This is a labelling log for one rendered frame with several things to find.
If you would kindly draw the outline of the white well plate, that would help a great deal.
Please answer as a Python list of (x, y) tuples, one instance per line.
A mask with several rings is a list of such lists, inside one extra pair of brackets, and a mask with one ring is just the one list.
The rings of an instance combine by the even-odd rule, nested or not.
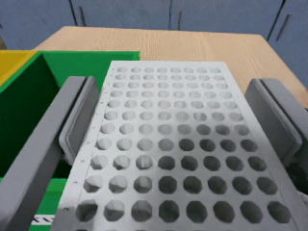
[(308, 231), (225, 62), (112, 61), (49, 231)]

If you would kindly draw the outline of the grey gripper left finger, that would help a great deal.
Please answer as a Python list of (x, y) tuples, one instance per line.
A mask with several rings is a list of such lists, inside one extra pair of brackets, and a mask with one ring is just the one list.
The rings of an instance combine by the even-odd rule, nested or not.
[(0, 231), (29, 231), (59, 160), (70, 166), (99, 91), (93, 76), (69, 76), (0, 183)]

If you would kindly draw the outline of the yellow bin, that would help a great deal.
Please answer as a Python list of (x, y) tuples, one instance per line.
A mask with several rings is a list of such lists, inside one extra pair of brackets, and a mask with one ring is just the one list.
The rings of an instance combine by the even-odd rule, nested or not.
[(38, 50), (0, 50), (0, 87), (36, 53)]

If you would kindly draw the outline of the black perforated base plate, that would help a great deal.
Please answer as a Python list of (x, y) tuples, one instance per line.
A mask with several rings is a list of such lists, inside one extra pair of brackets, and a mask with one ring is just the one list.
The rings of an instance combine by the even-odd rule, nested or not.
[(289, 163), (284, 167), (296, 190), (308, 195), (308, 175), (300, 163)]

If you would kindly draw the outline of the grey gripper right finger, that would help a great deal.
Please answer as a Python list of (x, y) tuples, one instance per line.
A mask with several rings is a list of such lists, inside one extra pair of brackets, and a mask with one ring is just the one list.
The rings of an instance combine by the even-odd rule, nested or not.
[(244, 99), (283, 167), (300, 163), (308, 175), (308, 112), (277, 78), (252, 78)]

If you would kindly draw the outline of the green open-top bin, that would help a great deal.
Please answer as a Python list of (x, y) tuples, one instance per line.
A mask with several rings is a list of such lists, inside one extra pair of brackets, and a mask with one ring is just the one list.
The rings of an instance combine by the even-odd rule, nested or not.
[[(100, 93), (112, 61), (141, 51), (39, 50), (0, 87), (0, 183), (69, 76), (93, 76)], [(73, 166), (59, 161), (44, 195), (63, 195)], [(49, 231), (61, 196), (45, 196), (29, 231)]]

